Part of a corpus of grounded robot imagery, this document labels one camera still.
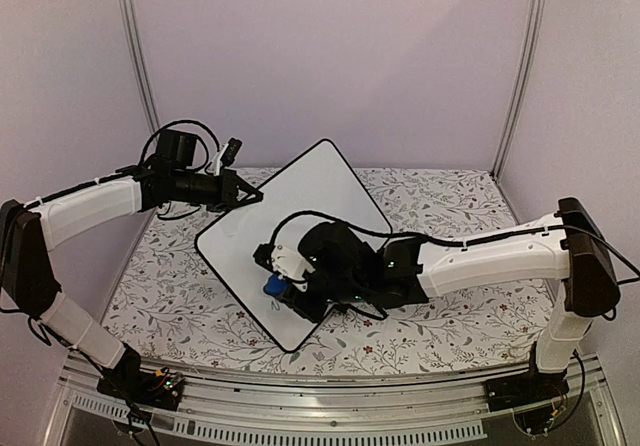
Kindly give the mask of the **blue whiteboard eraser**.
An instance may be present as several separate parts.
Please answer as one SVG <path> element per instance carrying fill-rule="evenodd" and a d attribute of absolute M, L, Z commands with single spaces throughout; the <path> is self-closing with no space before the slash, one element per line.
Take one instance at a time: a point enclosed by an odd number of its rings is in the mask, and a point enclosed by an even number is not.
<path fill-rule="evenodd" d="M 273 298 L 281 297 L 288 289 L 289 283 L 277 275 L 271 275 L 263 286 L 263 292 Z"/>

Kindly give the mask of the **white whiteboard black frame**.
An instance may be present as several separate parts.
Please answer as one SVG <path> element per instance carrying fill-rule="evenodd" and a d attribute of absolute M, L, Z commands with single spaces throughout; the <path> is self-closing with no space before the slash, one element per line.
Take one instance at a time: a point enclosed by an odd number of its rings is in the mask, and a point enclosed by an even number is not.
<path fill-rule="evenodd" d="M 229 211 L 195 237 L 196 251 L 274 343 L 296 352 L 319 327 L 263 292 L 270 273 L 253 254 L 276 226 L 303 210 L 326 213 L 368 230 L 392 225 L 337 146 L 322 139 L 259 186 L 259 203 Z"/>

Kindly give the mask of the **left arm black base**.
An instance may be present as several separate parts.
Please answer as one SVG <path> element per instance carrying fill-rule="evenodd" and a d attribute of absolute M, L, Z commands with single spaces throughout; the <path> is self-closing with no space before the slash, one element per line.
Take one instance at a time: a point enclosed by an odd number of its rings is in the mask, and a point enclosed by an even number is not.
<path fill-rule="evenodd" d="M 184 376 L 162 367 L 154 372 L 141 369 L 141 356 L 129 345 L 112 368 L 103 368 L 97 391 L 116 399 L 177 411 L 184 391 Z"/>

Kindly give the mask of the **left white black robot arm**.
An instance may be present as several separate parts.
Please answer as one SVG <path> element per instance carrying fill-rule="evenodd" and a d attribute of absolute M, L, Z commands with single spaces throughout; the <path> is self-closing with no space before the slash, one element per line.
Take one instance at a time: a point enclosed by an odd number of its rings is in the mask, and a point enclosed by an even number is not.
<path fill-rule="evenodd" d="M 51 252 L 112 220 L 168 202 L 230 211 L 262 198 L 231 169 L 209 175 L 131 166 L 29 204 L 8 201 L 1 209 L 1 287 L 42 331 L 111 369 L 109 381 L 126 399 L 141 399 L 149 389 L 146 374 L 123 361 L 126 345 L 63 292 Z"/>

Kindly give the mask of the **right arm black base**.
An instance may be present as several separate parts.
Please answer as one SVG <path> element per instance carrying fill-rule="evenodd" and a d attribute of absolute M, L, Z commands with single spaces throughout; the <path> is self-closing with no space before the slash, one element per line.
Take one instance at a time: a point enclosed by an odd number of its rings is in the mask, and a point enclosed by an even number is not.
<path fill-rule="evenodd" d="M 489 411 L 510 411 L 516 427 L 529 436 L 546 434 L 569 392 L 566 373 L 541 373 L 532 363 L 525 372 L 486 380 L 483 389 Z"/>

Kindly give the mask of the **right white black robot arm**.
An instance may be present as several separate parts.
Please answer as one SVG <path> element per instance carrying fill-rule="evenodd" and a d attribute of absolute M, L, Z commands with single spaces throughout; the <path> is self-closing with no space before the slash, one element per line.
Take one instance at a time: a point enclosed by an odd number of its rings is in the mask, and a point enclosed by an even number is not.
<path fill-rule="evenodd" d="M 501 232 L 442 239 L 420 232 L 378 232 L 319 211 L 282 220 L 267 244 L 272 276 L 264 292 L 300 317 L 320 322 L 328 306 L 388 310 L 447 293 L 528 279 L 561 284 L 549 322 L 534 342 L 531 369 L 517 393 L 537 402 L 597 318 L 614 320 L 622 281 L 613 262 L 639 269 L 602 235 L 581 202 Z"/>

